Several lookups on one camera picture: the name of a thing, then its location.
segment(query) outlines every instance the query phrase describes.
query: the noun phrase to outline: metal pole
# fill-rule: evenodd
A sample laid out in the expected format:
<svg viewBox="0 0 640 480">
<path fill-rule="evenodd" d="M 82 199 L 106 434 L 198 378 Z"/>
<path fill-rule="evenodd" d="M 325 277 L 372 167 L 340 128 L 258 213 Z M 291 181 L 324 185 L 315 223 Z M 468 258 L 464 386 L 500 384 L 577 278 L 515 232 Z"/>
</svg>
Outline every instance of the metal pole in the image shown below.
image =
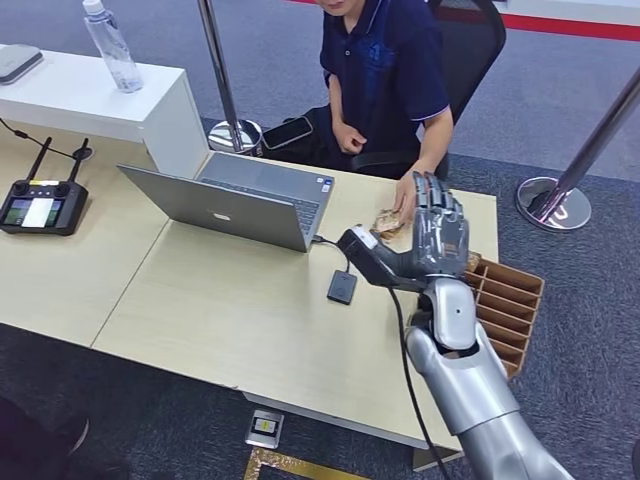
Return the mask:
<svg viewBox="0 0 640 480">
<path fill-rule="evenodd" d="M 518 189 L 516 206 L 528 220 L 548 230 L 574 230 L 585 225 L 591 216 L 591 205 L 576 187 L 638 104 L 640 68 L 559 180 L 527 180 Z"/>
<path fill-rule="evenodd" d="M 198 0 L 198 6 L 200 8 L 205 35 L 207 37 L 209 53 L 211 55 L 220 100 L 226 119 L 226 122 L 220 123 L 211 130 L 209 134 L 209 145 L 214 150 L 237 153 L 248 152 L 255 148 L 262 138 L 262 132 L 254 122 L 238 120 L 211 0 Z"/>
</svg>

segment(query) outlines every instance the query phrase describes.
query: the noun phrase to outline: plastic bottle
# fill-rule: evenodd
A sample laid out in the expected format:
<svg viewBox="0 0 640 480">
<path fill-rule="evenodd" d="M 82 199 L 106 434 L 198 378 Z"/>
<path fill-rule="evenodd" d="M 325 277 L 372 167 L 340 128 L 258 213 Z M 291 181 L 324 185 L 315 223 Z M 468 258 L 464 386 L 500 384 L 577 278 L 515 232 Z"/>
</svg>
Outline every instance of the plastic bottle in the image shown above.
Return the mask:
<svg viewBox="0 0 640 480">
<path fill-rule="evenodd" d="M 125 93 L 141 89 L 144 83 L 131 60 L 115 17 L 105 9 L 100 0 L 85 0 L 82 5 L 87 12 L 85 23 L 118 88 Z"/>
</svg>

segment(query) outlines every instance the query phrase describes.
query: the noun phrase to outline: silver laptop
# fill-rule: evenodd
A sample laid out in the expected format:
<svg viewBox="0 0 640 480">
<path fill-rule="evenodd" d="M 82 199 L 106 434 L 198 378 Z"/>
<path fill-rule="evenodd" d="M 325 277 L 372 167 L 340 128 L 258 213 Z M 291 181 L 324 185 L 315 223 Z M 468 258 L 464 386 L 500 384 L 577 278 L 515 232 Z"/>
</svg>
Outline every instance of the silver laptop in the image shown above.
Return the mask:
<svg viewBox="0 0 640 480">
<path fill-rule="evenodd" d="M 169 218 L 306 252 L 334 178 L 214 153 L 196 180 L 118 165 Z"/>
</svg>

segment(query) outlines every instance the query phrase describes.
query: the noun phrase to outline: laptop keyboard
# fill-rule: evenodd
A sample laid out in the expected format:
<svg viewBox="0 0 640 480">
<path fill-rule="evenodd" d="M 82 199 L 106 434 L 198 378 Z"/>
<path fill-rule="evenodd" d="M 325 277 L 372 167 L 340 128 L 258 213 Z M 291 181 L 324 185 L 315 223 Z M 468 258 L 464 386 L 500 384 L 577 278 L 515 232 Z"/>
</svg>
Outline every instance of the laptop keyboard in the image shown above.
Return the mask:
<svg viewBox="0 0 640 480">
<path fill-rule="evenodd" d="M 297 213 L 298 215 L 298 222 L 300 222 L 300 228 L 305 235 L 309 233 L 309 231 L 311 229 L 311 225 L 313 223 L 313 220 L 315 219 L 315 216 L 318 214 L 318 209 L 320 207 L 319 204 L 315 202 L 307 202 L 305 200 L 300 200 L 293 197 L 285 197 L 284 195 L 276 195 L 275 193 L 265 192 L 262 190 L 254 190 L 252 188 L 241 187 L 239 185 L 232 185 L 230 183 L 219 182 L 217 180 L 211 180 L 210 178 L 203 178 L 201 181 L 202 183 L 214 185 L 215 187 L 222 187 L 226 190 L 248 193 L 251 195 L 272 198 L 273 200 L 278 200 L 281 202 L 292 203 L 294 207 L 295 207 L 296 213 Z"/>
</svg>

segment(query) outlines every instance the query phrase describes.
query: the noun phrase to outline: man's left hand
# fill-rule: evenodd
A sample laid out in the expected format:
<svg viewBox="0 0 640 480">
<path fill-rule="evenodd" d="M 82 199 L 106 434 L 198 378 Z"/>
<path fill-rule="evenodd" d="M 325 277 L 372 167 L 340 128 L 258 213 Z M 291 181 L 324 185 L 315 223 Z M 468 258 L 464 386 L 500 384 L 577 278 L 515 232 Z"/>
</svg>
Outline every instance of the man's left hand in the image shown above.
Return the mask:
<svg viewBox="0 0 640 480">
<path fill-rule="evenodd" d="M 416 185 L 414 183 L 413 172 L 423 174 L 430 171 L 418 160 L 409 171 L 398 181 L 395 186 L 395 201 L 393 203 L 394 212 L 400 212 L 400 223 L 411 223 L 416 206 Z"/>
</svg>

